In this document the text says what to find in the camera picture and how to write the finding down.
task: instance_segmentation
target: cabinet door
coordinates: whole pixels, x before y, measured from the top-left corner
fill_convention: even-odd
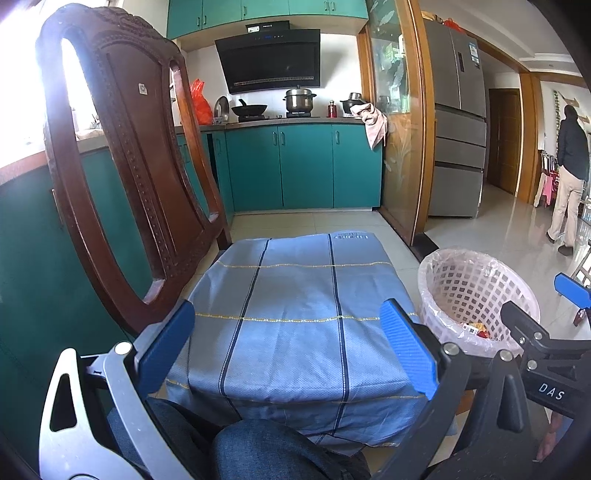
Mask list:
[[[177,38],[202,28],[203,0],[170,0],[166,36]]]
[[[284,208],[332,208],[330,125],[280,125],[279,154]]]
[[[290,15],[329,15],[330,2],[323,0],[289,0]]]
[[[364,125],[332,125],[335,208],[378,207],[382,145],[369,149]]]
[[[369,18],[364,0],[333,0],[329,2],[330,14],[341,17]]]
[[[234,209],[283,208],[277,127],[230,130],[226,143]]]
[[[189,153],[189,147],[187,146],[187,141],[185,140],[184,135],[178,135],[177,139],[179,140],[178,146],[181,150],[181,155],[184,160],[185,171],[187,172],[187,177],[189,177],[189,182],[191,183],[191,187],[193,187],[193,192],[197,197],[197,201],[199,202],[199,206],[201,210],[205,212],[205,215],[209,215],[209,208],[207,207],[207,201],[205,200],[205,194],[203,193],[203,189],[201,188],[201,184],[199,183],[199,179],[197,178],[197,172],[195,172],[195,167],[193,166],[193,161],[191,160],[191,154]],[[206,155],[209,159],[209,152],[207,151],[207,138],[206,134],[202,134],[202,141],[203,141],[203,148],[206,151]]]
[[[224,132],[214,132],[213,151],[216,159],[217,186],[222,195],[224,210],[228,225],[232,224],[234,218],[234,198],[232,195],[232,183],[230,181],[230,168],[228,167],[228,149],[226,146],[226,134]]]
[[[288,0],[242,0],[242,19],[289,15]]]
[[[203,28],[238,22],[242,18],[241,0],[203,0]]]

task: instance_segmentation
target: wok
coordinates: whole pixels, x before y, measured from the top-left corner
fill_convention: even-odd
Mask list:
[[[262,115],[262,113],[266,110],[266,105],[247,105],[244,100],[241,98],[238,100],[242,106],[233,106],[232,112],[237,114],[237,116],[257,116]]]

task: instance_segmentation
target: refrigerator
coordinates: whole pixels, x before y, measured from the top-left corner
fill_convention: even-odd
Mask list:
[[[486,92],[476,40],[425,20],[435,90],[435,169],[428,214],[475,217],[486,158]]]

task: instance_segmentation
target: hand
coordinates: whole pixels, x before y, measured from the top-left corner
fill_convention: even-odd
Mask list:
[[[556,446],[556,432],[562,425],[563,416],[560,413],[556,413],[555,411],[552,412],[550,417],[550,428],[548,433],[544,435],[542,439],[542,443],[540,443],[540,448],[538,449],[538,455],[536,456],[536,460],[541,462],[544,460],[549,454],[552,453],[554,447]]]

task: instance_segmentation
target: white tile wall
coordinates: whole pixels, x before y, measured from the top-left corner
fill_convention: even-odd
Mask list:
[[[285,116],[283,98],[287,89],[230,95],[215,46],[189,52],[186,60],[189,81],[197,78],[205,81],[203,94],[212,108],[217,99],[225,95],[230,106],[239,105],[238,99],[242,98],[246,103],[268,105],[265,116]],[[361,70],[354,35],[320,34],[320,83],[321,88],[311,89],[317,95],[312,115],[326,116],[327,106],[330,100],[334,100],[339,116],[342,116],[340,100],[346,100],[350,92],[361,92]],[[230,121],[236,121],[232,111]]]

